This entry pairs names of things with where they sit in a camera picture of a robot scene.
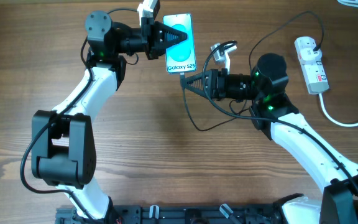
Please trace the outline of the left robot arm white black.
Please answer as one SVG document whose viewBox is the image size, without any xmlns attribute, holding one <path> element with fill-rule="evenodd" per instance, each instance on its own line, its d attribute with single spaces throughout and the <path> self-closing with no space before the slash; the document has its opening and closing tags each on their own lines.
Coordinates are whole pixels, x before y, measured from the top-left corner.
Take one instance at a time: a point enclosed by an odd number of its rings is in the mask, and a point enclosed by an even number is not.
<svg viewBox="0 0 358 224">
<path fill-rule="evenodd" d="M 150 60 L 186 42 L 190 36 L 177 26 L 140 17 L 138 28 L 112 20 L 105 11 L 94 11 L 85 20 L 87 36 L 80 50 L 85 65 L 83 79 L 59 105 L 39 110 L 32 118 L 32 140 L 22 161 L 31 163 L 35 178 L 49 193 L 63 193 L 73 208 L 58 223 L 120 223 L 111 197 L 98 185 L 96 146 L 92 123 L 106 100 L 122 84 L 126 55 L 145 53 Z"/>
</svg>

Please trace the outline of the Galaxy smartphone with teal screen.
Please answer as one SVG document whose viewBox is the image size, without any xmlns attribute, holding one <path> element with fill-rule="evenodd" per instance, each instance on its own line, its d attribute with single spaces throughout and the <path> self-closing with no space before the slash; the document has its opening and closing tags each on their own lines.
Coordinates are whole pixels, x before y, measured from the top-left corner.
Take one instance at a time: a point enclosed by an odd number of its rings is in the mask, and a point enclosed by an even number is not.
<svg viewBox="0 0 358 224">
<path fill-rule="evenodd" d="M 190 13 L 163 16 L 163 23 L 187 34 L 187 38 L 166 50 L 168 73 L 194 72 L 197 69 L 193 23 Z"/>
</svg>

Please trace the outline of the white power strip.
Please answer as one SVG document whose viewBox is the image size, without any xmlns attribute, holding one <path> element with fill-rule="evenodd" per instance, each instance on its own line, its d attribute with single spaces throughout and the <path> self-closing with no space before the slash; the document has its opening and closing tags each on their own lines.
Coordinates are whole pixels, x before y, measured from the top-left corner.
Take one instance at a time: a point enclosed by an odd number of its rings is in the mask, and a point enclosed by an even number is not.
<svg viewBox="0 0 358 224">
<path fill-rule="evenodd" d="M 307 36 L 297 38 L 294 42 L 294 45 L 299 62 L 300 59 L 298 54 L 300 53 L 301 49 L 316 48 L 315 40 Z M 329 83 L 327 75 L 324 71 L 322 60 L 315 61 L 311 64 L 302 64 L 300 62 L 300 67 L 303 72 L 309 94 L 318 95 L 329 89 Z"/>
</svg>

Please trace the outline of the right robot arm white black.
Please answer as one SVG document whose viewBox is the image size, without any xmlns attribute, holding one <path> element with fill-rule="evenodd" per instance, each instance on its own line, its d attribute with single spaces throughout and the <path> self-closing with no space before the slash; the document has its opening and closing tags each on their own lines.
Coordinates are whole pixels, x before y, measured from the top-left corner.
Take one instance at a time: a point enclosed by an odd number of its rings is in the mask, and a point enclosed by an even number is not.
<svg viewBox="0 0 358 224">
<path fill-rule="evenodd" d="M 323 194 L 322 201 L 293 194 L 276 202 L 280 223 L 358 223 L 358 164 L 325 141 L 295 107 L 285 88 L 287 65 L 282 56 L 269 53 L 259 58 L 250 75 L 222 70 L 203 70 L 181 75 L 183 90 L 215 100 L 250 100 L 255 129 L 288 151 L 312 177 Z"/>
</svg>

